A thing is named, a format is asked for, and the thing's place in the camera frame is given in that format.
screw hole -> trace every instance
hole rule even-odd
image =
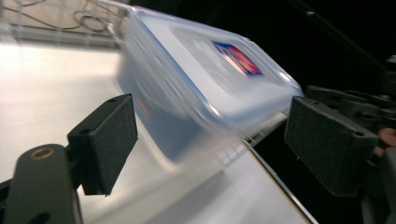
[[[50,214],[40,213],[29,221],[29,224],[44,224],[50,220]]]
[[[83,130],[81,130],[79,133],[80,134],[87,134],[87,133],[89,133],[91,131],[91,129],[83,129]]]
[[[357,135],[357,136],[364,136],[364,133],[361,133],[361,132],[355,132],[355,135]]]

wire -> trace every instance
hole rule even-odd
[[[43,2],[45,2],[46,0],[39,0],[39,1],[33,2],[33,3],[31,3],[31,4],[25,4],[25,5],[23,5],[23,4],[21,3],[21,0],[14,0],[14,1],[15,1],[17,4],[20,4],[20,5],[23,6],[23,7],[30,7],[30,6],[37,5],[37,4],[39,4],[39,3],[43,3]],[[42,21],[42,20],[39,20],[39,19],[37,19],[37,18],[35,18],[35,17],[29,15],[29,14],[26,14],[26,13],[23,13],[23,12],[19,12],[19,11],[16,10],[16,9],[12,9],[12,8],[9,8],[9,7],[3,7],[3,9],[9,10],[9,11],[12,11],[12,12],[16,12],[16,13],[20,13],[20,14],[21,14],[22,16],[24,16],[24,17],[27,17],[27,18],[29,18],[29,19],[31,19],[31,20],[33,20],[33,21],[37,21],[37,22],[39,22],[39,23],[41,23],[41,24],[43,24],[43,25],[46,25],[46,26],[48,26],[48,27],[50,27],[50,28],[54,28],[54,29],[74,30],[74,29],[77,29],[77,28],[83,26],[83,27],[87,28],[88,30],[90,30],[90,31],[92,31],[92,32],[95,32],[95,33],[102,33],[103,31],[105,31],[105,30],[107,29],[107,26],[110,24],[110,22],[108,21],[108,19],[105,19],[105,18],[103,18],[103,17],[100,17],[100,16],[98,16],[98,15],[95,15],[95,14],[93,13],[94,10],[85,10],[85,8],[87,7],[87,5],[88,5],[89,2],[90,2],[89,0],[85,2],[84,7],[83,7],[84,10],[75,11],[75,12],[73,13],[73,19],[74,19],[74,21],[78,24],[77,26],[73,26],[73,27],[59,27],[59,26],[55,26],[55,25],[49,24],[49,23],[47,23],[47,22],[44,22],[44,21]],[[115,12],[113,12],[112,10],[110,10],[110,9],[108,9],[108,8],[106,8],[106,7],[103,7],[103,6],[101,6],[101,5],[97,4],[97,3],[93,3],[93,4],[96,4],[98,7],[104,9],[105,11],[107,11],[107,16],[108,16],[109,13],[111,13],[111,14],[113,14],[113,15],[117,15]],[[83,15],[83,16],[81,16],[80,18],[77,18],[77,14],[78,14],[78,13],[88,14],[88,15]],[[103,24],[104,27],[101,28],[101,29],[92,28],[90,25],[87,24],[87,22],[86,22],[87,20],[99,21],[99,22],[101,22],[101,23]]]
[[[31,7],[31,6],[37,5],[37,4],[42,3],[42,2],[45,2],[45,1],[47,1],[47,0],[38,0],[38,1],[35,1],[35,2],[33,2],[33,3],[23,4],[23,3],[21,2],[21,0],[14,0],[14,2],[15,2],[16,4],[18,4],[18,5],[22,6],[22,7]]]
[[[12,11],[12,12],[16,12],[16,13],[20,13],[20,14],[21,14],[22,16],[24,16],[24,17],[27,17],[27,18],[29,18],[29,19],[31,19],[31,20],[33,20],[33,21],[37,21],[37,22],[39,22],[39,23],[41,23],[41,24],[44,24],[44,25],[46,25],[46,26],[48,26],[48,27],[51,27],[51,28],[54,28],[54,29],[74,30],[74,29],[77,29],[77,28],[81,27],[81,23],[79,23],[78,26],[72,26],[72,27],[59,27],[59,26],[55,26],[55,25],[46,23],[46,22],[44,22],[44,21],[41,21],[41,20],[39,20],[39,19],[37,19],[37,18],[35,18],[35,17],[29,15],[29,14],[26,14],[26,13],[23,13],[23,12],[19,12],[18,10],[15,10],[15,9],[12,9],[12,8],[9,8],[9,7],[3,7],[3,9],[8,10],[8,11]]]

stainless steel surface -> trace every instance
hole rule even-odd
[[[66,146],[75,125],[124,93],[117,82],[120,57],[110,49],[0,43],[0,181],[12,177],[24,151]],[[195,142],[174,163],[139,120],[137,126],[139,140],[113,193],[88,197],[78,190],[85,223],[307,222],[236,137]]]

label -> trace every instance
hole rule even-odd
[[[219,42],[213,42],[213,44],[224,58],[241,73],[247,76],[262,75],[262,71],[256,64],[235,46]]]

translucent plastic lid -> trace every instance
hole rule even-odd
[[[176,63],[168,76],[188,84],[181,94],[191,96],[192,91],[226,126],[252,125],[279,110],[287,113],[291,97],[302,95],[291,76],[241,35],[140,7],[133,7],[132,14],[130,19],[139,21],[151,38],[140,41],[153,41]]]

